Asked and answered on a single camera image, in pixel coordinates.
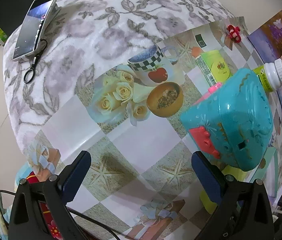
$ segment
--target wooden bowl print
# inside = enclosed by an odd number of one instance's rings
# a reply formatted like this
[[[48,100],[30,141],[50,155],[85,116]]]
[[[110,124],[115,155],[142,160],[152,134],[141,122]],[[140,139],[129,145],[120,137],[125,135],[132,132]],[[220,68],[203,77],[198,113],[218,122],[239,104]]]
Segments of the wooden bowl print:
[[[159,117],[169,117],[180,110],[183,103],[181,87],[173,82],[158,85],[149,94],[146,104]]]

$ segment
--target apple print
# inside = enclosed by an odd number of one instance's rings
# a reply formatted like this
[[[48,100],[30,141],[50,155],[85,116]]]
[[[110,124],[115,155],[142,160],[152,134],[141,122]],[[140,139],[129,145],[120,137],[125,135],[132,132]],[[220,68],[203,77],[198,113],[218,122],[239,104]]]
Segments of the apple print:
[[[148,73],[149,78],[156,83],[162,83],[168,79],[168,74],[165,68],[158,68]]]

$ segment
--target smartphone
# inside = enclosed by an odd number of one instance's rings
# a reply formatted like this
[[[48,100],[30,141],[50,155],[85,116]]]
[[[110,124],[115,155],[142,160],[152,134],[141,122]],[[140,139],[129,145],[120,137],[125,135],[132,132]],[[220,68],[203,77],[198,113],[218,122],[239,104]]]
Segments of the smartphone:
[[[34,0],[29,8],[16,42],[13,61],[27,60],[36,54],[41,35],[56,13],[56,0]]]

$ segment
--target yellow-green container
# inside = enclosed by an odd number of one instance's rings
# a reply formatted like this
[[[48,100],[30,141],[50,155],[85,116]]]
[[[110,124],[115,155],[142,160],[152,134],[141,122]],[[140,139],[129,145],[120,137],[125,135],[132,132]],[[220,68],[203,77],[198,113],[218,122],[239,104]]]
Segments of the yellow-green container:
[[[282,60],[280,58],[274,63],[265,63],[253,71],[257,74],[265,92],[275,91],[282,86]]]
[[[232,76],[230,69],[218,50],[201,53],[195,58],[210,86],[225,82]]]

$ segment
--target pink plastic part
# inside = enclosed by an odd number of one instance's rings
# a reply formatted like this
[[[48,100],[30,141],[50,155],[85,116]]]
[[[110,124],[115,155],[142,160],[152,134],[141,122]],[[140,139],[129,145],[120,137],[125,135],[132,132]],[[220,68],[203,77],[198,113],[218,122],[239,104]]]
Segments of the pink plastic part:
[[[215,149],[210,139],[210,133],[204,126],[192,128],[189,130],[189,133],[192,135],[201,151],[213,155],[216,159],[221,158],[219,151]]]
[[[202,102],[203,100],[207,99],[209,96],[211,96],[215,91],[217,91],[222,86],[221,82],[218,82],[217,84],[213,85],[212,87],[208,88],[208,91],[198,100],[196,101],[194,105],[197,105],[198,103]]]

